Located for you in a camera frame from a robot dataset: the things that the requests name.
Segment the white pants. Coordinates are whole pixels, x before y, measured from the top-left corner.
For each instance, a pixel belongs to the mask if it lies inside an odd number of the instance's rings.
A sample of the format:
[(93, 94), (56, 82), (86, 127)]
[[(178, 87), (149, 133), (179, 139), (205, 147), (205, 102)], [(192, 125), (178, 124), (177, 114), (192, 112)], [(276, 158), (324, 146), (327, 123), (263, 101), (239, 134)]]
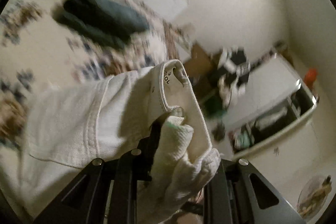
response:
[(172, 223), (213, 178), (220, 155), (179, 60), (39, 94), (29, 109), (21, 198), (33, 218), (93, 159), (138, 147), (161, 122), (150, 175), (138, 198), (139, 223)]

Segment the dark green clothing pile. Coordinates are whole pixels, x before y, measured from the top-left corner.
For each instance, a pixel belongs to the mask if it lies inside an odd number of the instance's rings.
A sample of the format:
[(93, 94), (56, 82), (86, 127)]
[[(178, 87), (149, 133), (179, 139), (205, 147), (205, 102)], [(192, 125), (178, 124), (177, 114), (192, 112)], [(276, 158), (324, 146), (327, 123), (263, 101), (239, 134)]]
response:
[(53, 18), (101, 46), (123, 49), (131, 36), (149, 30), (138, 11), (114, 0), (65, 0)]

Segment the white shelf cabinet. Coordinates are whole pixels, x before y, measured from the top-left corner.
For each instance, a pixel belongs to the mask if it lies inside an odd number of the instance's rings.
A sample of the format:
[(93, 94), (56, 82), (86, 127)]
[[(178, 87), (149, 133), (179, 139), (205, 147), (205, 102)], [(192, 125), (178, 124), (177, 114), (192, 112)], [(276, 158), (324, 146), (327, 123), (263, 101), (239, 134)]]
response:
[(249, 75), (246, 93), (223, 117), (231, 160), (256, 154), (310, 120), (318, 99), (288, 61), (276, 55)]

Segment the black and white clothes heap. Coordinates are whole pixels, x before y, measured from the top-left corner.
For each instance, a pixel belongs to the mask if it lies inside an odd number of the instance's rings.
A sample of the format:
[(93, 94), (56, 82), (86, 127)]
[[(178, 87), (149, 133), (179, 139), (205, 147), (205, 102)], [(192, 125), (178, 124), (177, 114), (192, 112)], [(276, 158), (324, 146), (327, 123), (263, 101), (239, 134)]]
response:
[(217, 84), (223, 108), (232, 108), (245, 94), (251, 71), (244, 48), (223, 48), (217, 69), (220, 74)]

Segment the brown cardboard box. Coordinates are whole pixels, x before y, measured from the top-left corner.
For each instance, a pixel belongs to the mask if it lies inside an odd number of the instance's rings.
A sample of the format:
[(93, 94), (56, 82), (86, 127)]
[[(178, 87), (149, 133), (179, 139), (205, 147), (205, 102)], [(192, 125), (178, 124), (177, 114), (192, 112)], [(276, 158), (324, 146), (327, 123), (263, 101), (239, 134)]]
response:
[(191, 57), (183, 63), (185, 71), (192, 85), (207, 79), (215, 69), (215, 63), (198, 43), (191, 48)]

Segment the orange object on cabinet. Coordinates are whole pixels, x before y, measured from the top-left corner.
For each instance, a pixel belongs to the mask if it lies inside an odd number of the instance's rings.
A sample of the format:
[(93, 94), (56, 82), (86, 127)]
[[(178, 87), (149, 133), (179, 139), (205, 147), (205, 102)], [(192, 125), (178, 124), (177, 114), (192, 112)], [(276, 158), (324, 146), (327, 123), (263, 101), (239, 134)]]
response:
[(315, 68), (310, 68), (310, 69), (307, 71), (307, 73), (306, 73), (306, 75), (305, 75), (303, 81), (304, 81), (304, 83), (306, 84), (306, 86), (312, 86), (312, 85), (314, 84), (314, 82), (316, 81), (317, 76), (318, 76), (317, 69), (315, 69)]

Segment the floral bed blanket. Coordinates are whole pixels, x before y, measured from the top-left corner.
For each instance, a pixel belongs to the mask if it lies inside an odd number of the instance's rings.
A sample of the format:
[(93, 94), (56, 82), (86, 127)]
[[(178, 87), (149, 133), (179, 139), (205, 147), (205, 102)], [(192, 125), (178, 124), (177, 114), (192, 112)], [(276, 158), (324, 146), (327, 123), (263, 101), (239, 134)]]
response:
[(181, 57), (189, 36), (147, 0), (115, 0), (146, 17), (149, 30), (123, 50), (100, 46), (54, 20), (64, 0), (9, 0), (1, 13), (1, 141), (19, 150), (26, 113), (44, 91), (99, 81)]

